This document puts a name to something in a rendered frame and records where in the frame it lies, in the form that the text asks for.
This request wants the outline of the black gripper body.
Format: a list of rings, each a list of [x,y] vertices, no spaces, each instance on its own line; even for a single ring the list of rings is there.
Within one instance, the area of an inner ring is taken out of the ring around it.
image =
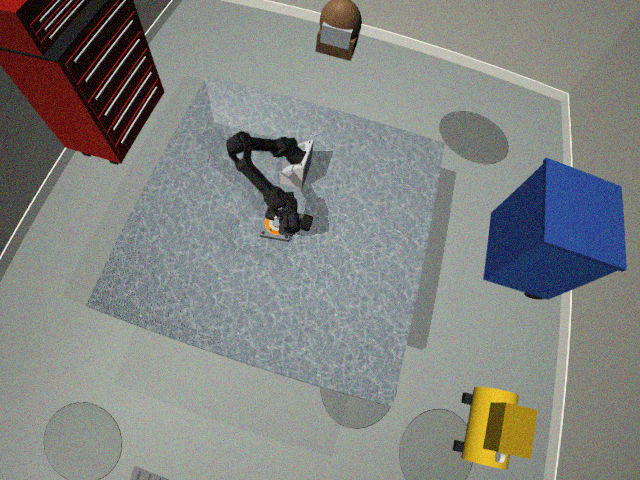
[[[275,214],[268,207],[265,213],[265,218],[269,220],[274,220],[274,217],[275,217]],[[300,229],[304,231],[309,231],[312,221],[313,221],[312,216],[304,214],[303,219],[299,218]]]

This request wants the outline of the orange round plate with white inner ring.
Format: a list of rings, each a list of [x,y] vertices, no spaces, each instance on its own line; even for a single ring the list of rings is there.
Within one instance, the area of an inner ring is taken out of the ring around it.
[[[274,227],[272,224],[273,220],[269,220],[265,218],[265,228],[267,229],[267,231],[273,235],[282,235],[278,233],[279,227]],[[269,229],[272,229],[272,231],[269,231]]]

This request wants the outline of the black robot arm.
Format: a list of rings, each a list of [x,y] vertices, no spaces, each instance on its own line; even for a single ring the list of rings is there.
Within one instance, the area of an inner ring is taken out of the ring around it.
[[[294,138],[282,137],[276,140],[251,137],[245,132],[238,132],[226,141],[229,157],[235,162],[236,169],[258,188],[265,203],[276,215],[280,217],[278,233],[293,236],[300,231],[299,215],[297,212],[297,200],[294,192],[285,192],[280,187],[273,185],[252,163],[251,151],[271,151],[274,157],[284,156],[290,165],[301,164],[306,151],[302,151]],[[241,159],[236,154],[242,153]],[[277,210],[282,207],[281,210]]]

